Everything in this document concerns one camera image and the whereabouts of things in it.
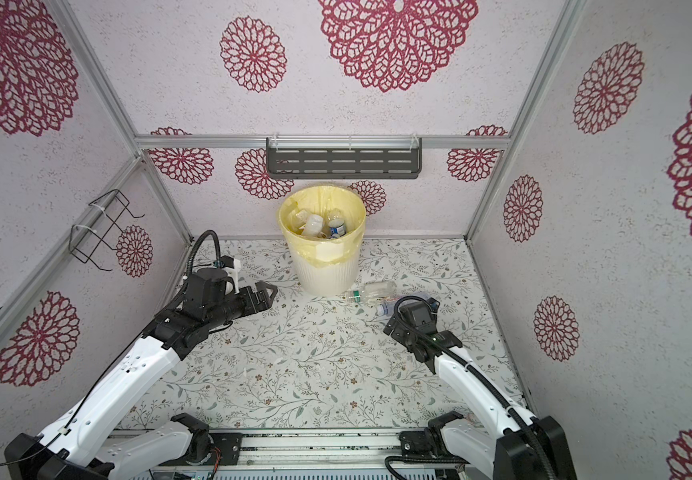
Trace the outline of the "clear green-cap bottle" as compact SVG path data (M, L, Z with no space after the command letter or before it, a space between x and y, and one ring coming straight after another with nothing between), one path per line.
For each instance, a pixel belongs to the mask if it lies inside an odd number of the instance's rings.
M395 296L396 293L397 285L394 281L375 281L348 290L343 294L343 298L356 304L376 305Z

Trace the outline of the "clear purple-label water bottle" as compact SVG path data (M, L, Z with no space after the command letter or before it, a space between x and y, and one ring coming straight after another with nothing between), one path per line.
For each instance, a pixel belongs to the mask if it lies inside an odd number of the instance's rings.
M376 317L378 319L390 318L394 313L394 307L400 297L384 299L380 301L375 307Z

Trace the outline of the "blue-label water bottle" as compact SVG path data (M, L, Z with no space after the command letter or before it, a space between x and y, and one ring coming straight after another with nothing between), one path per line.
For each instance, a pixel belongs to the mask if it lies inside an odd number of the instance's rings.
M296 209L290 214L291 228L302 230L308 222L311 213L306 209Z

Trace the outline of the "clear blue-label blue-cap bottle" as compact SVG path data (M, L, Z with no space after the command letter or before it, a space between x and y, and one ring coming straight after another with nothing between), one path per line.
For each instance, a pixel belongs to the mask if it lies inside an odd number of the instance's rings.
M333 209L327 214L327 234L330 239L342 238L348 233L345 215L340 209Z

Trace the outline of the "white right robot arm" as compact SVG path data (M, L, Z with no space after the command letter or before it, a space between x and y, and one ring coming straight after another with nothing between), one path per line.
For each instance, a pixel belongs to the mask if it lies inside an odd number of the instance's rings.
M402 453L384 465L462 465L484 479L574 479L564 429L551 416L537 417L492 381L452 332L438 328L439 303L417 295L399 298L384 332L463 398L476 428L456 411L428 422L422 432L400 435Z

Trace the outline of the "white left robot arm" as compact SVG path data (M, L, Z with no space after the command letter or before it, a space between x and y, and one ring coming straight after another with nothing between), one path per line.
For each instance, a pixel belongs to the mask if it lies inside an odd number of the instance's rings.
M5 449L13 479L130 479L171 460L204 464L215 447L209 426L181 413L163 426L111 444L110 434L166 373L211 334L273 306L278 288L259 281L239 288L228 268L189 274L174 298L124 348L89 393L36 436Z

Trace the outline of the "white red-cap bottle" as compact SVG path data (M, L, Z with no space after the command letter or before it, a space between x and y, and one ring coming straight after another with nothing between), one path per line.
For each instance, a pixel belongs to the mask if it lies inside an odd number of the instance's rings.
M311 214L302 228L301 235L306 238L326 238L325 220L322 216Z

